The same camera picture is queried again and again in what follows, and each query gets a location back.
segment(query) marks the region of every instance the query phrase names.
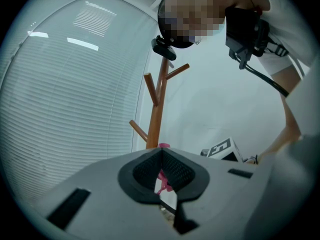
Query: wooden coat rack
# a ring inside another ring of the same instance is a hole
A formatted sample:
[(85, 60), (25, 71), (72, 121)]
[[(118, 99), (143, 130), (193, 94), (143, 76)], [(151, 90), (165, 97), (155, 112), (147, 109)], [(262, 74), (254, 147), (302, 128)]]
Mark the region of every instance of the wooden coat rack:
[(135, 121), (130, 121), (130, 125), (133, 127), (133, 129), (146, 142), (146, 149), (158, 147), (167, 81), (190, 67), (189, 64), (185, 64), (169, 73), (169, 65), (170, 61), (163, 57), (156, 88), (151, 73), (144, 74), (144, 80), (153, 102), (148, 135), (136, 124)]

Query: white sleeve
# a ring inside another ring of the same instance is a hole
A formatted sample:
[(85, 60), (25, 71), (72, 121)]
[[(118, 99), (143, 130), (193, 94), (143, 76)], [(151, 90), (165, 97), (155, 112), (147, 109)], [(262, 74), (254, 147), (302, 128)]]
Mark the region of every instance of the white sleeve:
[(288, 55), (279, 57), (269, 51), (266, 51), (258, 59), (270, 76), (293, 64)]

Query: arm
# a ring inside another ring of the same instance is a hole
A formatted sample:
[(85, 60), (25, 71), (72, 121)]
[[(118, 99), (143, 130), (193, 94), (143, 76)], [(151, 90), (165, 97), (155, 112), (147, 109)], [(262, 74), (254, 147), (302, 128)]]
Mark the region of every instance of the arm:
[[(293, 64), (281, 70), (280, 72), (273, 74), (271, 78), (279, 85), (281, 85), (284, 89), (286, 89), (289, 93), (300, 81), (300, 76)], [(285, 127), (271, 144), (271, 146), (259, 156), (259, 162), (264, 156), (278, 151), (284, 144), (297, 141), (301, 135), (298, 124), (286, 103), (285, 97), (283, 97), (282, 95), (281, 100), (284, 107)]]

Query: pink object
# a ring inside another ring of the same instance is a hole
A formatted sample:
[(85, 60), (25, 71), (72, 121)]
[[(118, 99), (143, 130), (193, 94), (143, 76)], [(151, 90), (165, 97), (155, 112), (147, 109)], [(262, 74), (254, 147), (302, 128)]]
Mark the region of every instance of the pink object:
[[(158, 148), (170, 148), (170, 145), (167, 143), (159, 143)], [(161, 188), (160, 190), (156, 193), (157, 195), (160, 195), (160, 193), (163, 190), (166, 190), (168, 192), (173, 191), (172, 187), (170, 185), (168, 185), (168, 179), (166, 178), (164, 171), (161, 170), (158, 177), (159, 180), (161, 180)]]

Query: black slot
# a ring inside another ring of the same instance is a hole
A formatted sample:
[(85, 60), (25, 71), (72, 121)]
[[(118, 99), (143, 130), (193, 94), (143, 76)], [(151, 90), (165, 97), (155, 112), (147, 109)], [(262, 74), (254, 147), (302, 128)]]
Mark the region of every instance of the black slot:
[(89, 191), (77, 188), (47, 217), (47, 220), (64, 230), (89, 195)]
[(248, 172), (248, 171), (244, 171), (244, 170), (239, 170), (239, 169), (230, 169), (228, 171), (228, 173), (230, 174), (234, 174), (234, 175), (238, 175), (240, 177), (244, 177), (244, 178), (247, 178), (247, 179), (250, 179), (251, 176), (253, 175), (252, 172)]

